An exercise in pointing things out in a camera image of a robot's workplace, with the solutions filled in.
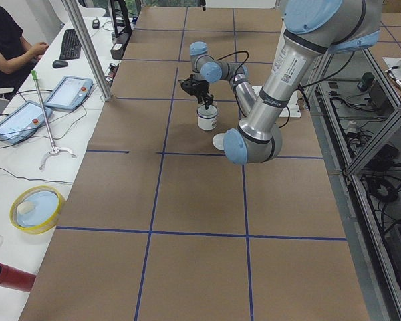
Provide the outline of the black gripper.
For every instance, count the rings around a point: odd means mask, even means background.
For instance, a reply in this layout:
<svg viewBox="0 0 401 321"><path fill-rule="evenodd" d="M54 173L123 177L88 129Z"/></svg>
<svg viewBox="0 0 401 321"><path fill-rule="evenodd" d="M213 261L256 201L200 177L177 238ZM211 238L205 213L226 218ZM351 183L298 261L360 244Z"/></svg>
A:
<svg viewBox="0 0 401 321"><path fill-rule="evenodd" d="M206 80L192 80L192 88L194 95L197 97L198 103L204 103L205 108L209 109L213 104L213 95L209 94L209 83Z"/></svg>

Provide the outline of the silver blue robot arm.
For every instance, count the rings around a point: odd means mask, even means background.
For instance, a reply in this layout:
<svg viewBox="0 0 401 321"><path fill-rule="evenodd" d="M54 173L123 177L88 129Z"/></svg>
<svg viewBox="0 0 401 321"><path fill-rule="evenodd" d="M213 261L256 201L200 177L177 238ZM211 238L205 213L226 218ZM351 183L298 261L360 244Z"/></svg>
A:
<svg viewBox="0 0 401 321"><path fill-rule="evenodd" d="M379 40L381 15L381 1L288 1L284 45L258 94L241 64L214 59L201 41L190 45L192 74L180 86L210 105L209 85L227 81L245 116L224 135L226 157L242 165L269 161L282 146L276 121L312 61L325 53L372 47Z"/></svg>

